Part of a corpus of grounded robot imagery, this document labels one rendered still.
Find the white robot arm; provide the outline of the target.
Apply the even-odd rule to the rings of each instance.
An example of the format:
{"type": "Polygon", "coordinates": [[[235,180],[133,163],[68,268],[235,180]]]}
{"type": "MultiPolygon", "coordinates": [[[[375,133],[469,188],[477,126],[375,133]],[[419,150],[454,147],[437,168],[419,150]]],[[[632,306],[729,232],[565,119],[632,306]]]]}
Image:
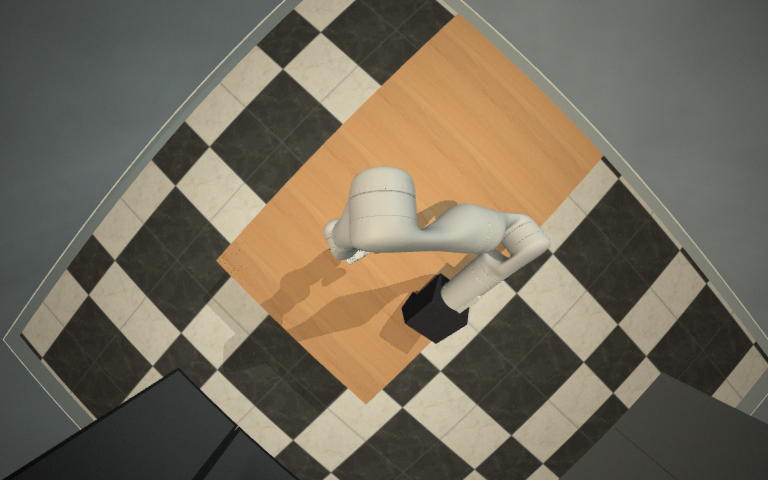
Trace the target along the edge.
{"type": "Polygon", "coordinates": [[[340,220],[329,221],[323,229],[330,251],[338,260],[353,264],[371,252],[479,254],[441,289],[444,302],[458,313],[539,257],[551,244],[528,215],[469,203],[451,207],[419,229],[413,179],[396,167],[378,166],[360,172],[352,180],[349,198],[340,220]],[[495,250],[500,242],[510,257],[495,250]]]}

